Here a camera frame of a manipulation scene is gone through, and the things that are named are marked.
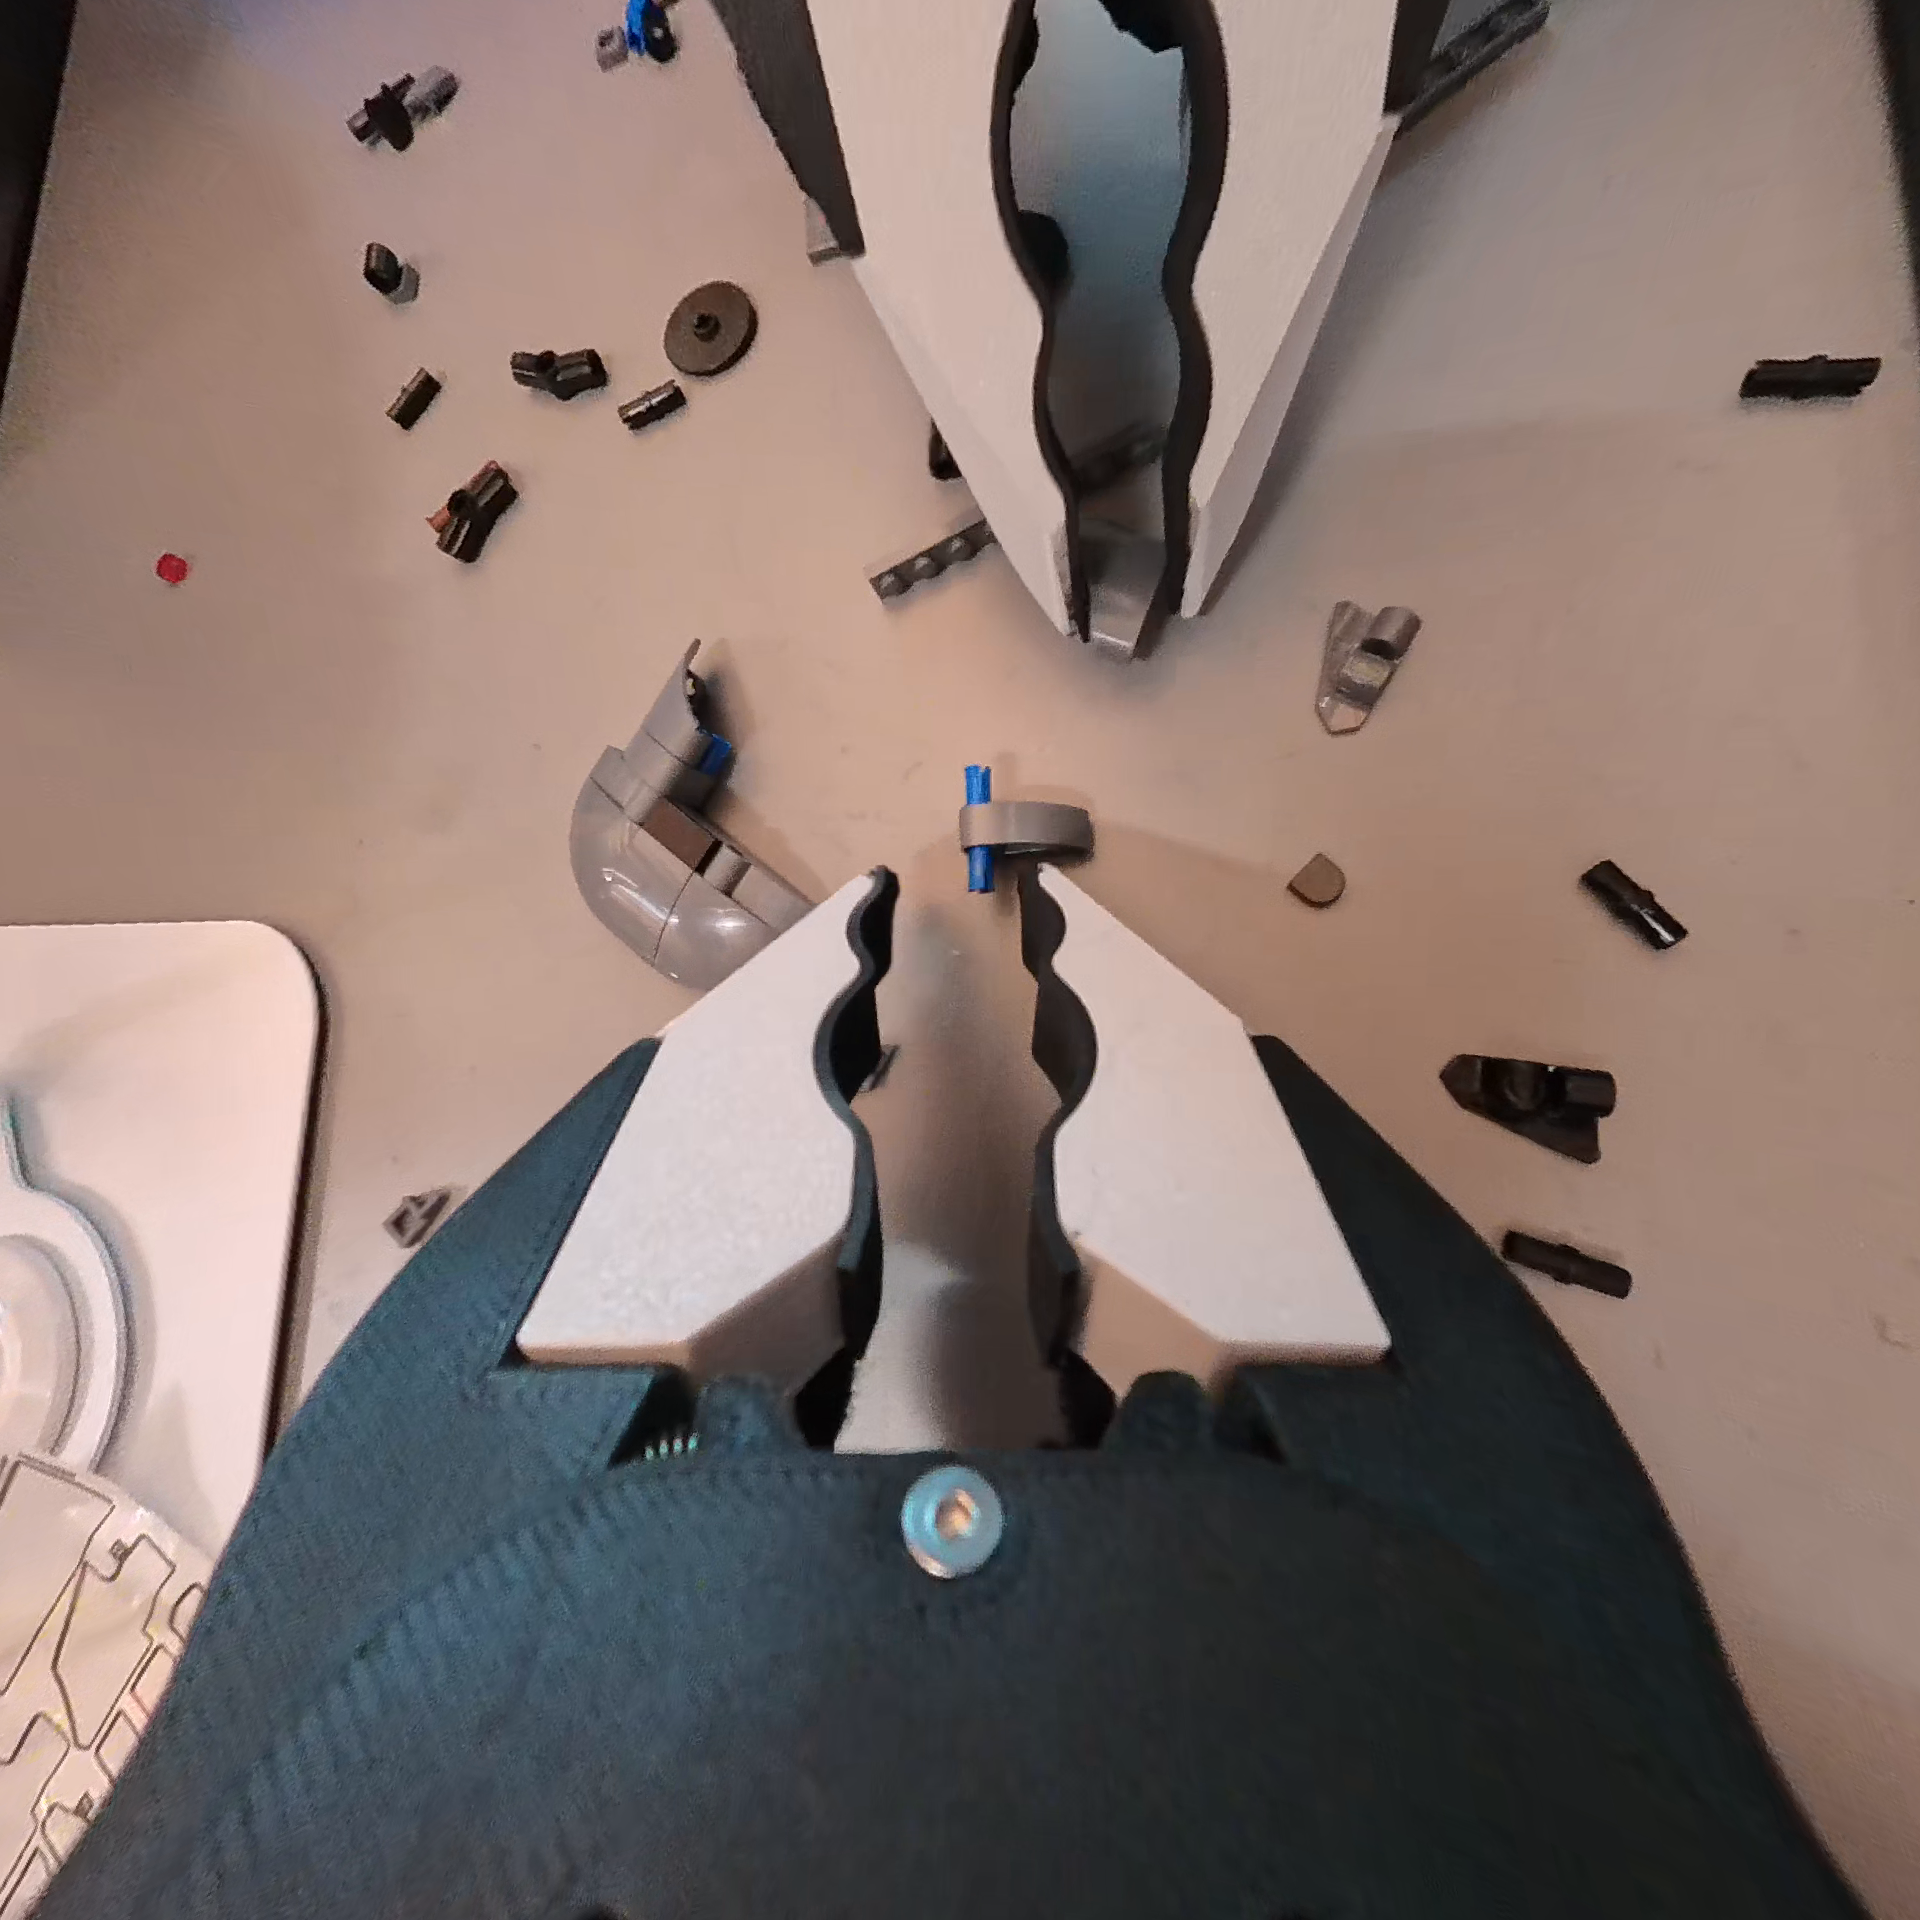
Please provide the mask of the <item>grey lego wheel arch assembly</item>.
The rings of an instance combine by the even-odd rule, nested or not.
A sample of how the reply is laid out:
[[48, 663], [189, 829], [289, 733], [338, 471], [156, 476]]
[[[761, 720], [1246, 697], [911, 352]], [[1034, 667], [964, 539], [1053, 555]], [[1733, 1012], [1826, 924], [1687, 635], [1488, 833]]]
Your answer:
[[735, 752], [712, 722], [698, 652], [694, 641], [636, 733], [598, 755], [567, 829], [594, 920], [689, 992], [716, 988], [814, 908], [712, 818]]

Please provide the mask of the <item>black connector with grey pin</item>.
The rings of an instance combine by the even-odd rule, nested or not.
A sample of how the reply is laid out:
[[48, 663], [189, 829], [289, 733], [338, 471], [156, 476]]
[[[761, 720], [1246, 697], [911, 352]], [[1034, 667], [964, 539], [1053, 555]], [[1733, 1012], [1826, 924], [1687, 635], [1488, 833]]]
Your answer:
[[365, 148], [404, 153], [416, 133], [441, 119], [458, 95], [458, 77], [433, 65], [420, 76], [400, 74], [346, 114], [346, 131]]

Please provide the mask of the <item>black wedge lego connector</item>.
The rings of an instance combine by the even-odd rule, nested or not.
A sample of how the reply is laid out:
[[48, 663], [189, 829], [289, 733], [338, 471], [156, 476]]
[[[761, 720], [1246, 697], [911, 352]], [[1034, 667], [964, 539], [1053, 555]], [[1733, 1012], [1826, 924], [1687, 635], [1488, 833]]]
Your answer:
[[1600, 1123], [1614, 1116], [1617, 1100], [1610, 1073], [1457, 1055], [1437, 1080], [1460, 1111], [1561, 1159], [1600, 1161]]

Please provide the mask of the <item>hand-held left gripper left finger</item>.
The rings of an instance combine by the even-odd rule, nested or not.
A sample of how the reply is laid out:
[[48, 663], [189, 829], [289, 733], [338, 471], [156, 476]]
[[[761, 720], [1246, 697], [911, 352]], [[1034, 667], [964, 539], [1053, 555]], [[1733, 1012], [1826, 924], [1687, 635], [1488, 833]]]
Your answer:
[[516, 1330], [546, 1364], [756, 1379], [830, 1450], [880, 1317], [878, 985], [898, 876], [842, 884], [656, 1040]]

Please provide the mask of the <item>lego sticker sheet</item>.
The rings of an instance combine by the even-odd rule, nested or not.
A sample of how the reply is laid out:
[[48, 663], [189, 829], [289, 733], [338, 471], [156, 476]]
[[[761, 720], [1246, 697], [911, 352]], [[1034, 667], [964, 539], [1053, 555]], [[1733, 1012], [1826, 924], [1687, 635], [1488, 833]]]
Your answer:
[[108, 1480], [1, 1466], [1, 1915], [31, 1915], [184, 1656], [209, 1556]]

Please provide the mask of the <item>grey lego plate with holes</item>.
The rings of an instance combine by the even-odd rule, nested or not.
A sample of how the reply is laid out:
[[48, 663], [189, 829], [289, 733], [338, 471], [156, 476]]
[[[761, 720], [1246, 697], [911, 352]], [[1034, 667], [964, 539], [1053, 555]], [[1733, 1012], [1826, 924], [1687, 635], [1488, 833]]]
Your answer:
[[868, 588], [881, 603], [896, 603], [970, 565], [992, 547], [997, 547], [992, 525], [984, 519], [969, 519], [935, 541], [878, 568], [868, 576]]

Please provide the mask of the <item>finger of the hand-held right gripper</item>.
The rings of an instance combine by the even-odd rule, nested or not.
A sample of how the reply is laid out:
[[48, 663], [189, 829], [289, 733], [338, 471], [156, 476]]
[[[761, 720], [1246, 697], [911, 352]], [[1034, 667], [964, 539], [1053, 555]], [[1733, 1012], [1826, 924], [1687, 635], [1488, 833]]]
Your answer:
[[814, 3], [860, 226], [855, 277], [1021, 586], [1074, 633], [1063, 452], [1041, 426], [1047, 319], [1010, 163], [1031, 4]]
[[1164, 261], [1178, 395], [1168, 586], [1205, 612], [1302, 383], [1398, 113], [1394, 3], [1181, 4], [1189, 163]]

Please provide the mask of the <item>black and brown lego connector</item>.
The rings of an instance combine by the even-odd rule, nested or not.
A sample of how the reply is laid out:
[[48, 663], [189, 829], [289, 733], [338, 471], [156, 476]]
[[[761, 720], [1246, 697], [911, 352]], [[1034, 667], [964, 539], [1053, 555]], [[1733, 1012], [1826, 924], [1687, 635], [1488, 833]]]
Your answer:
[[479, 563], [497, 524], [519, 505], [519, 487], [497, 463], [482, 464], [463, 487], [428, 514], [439, 553], [461, 563]]

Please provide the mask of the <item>grey piece with blue pin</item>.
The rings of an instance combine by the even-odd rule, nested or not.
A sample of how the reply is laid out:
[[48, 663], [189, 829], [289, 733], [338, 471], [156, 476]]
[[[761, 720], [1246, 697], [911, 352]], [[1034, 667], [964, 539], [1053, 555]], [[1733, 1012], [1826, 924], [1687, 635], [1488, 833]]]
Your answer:
[[1082, 807], [1047, 801], [997, 801], [992, 768], [973, 761], [964, 768], [964, 803], [954, 823], [967, 859], [967, 892], [994, 892], [1004, 857], [1090, 857], [1092, 818]]

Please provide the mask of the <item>black round lego disc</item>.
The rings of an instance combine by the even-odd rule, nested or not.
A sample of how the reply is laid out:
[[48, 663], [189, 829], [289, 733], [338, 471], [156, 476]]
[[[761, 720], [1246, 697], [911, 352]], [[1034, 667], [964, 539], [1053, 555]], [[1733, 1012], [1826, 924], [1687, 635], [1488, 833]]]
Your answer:
[[708, 280], [689, 288], [663, 325], [663, 355], [685, 377], [720, 377], [751, 348], [758, 308], [732, 280]]

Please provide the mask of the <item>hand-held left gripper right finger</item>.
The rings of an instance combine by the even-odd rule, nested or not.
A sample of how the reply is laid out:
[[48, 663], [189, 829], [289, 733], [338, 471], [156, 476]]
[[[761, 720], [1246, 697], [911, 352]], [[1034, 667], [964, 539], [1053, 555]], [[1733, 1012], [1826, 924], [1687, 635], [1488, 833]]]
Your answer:
[[1028, 1209], [1028, 1312], [1071, 1445], [1150, 1377], [1374, 1364], [1389, 1333], [1233, 1011], [1061, 869], [1017, 883], [1031, 1050], [1056, 1111]]

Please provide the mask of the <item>silver wedge lego bracket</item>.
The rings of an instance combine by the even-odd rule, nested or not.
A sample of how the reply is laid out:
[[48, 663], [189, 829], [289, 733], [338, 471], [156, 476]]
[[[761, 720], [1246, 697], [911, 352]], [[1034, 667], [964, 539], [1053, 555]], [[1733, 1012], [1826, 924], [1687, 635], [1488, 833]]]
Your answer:
[[1422, 628], [1412, 609], [1369, 610], [1336, 602], [1314, 693], [1314, 716], [1330, 737], [1364, 728]]

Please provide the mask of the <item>white rounded base board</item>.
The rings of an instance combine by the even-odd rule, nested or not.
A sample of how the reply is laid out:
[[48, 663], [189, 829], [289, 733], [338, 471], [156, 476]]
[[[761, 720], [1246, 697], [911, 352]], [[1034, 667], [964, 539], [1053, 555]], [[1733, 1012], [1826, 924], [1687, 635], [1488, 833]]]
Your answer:
[[93, 1474], [208, 1556], [281, 1410], [319, 1029], [312, 969], [256, 922], [1, 930], [1, 1100], [133, 1306], [127, 1415]]

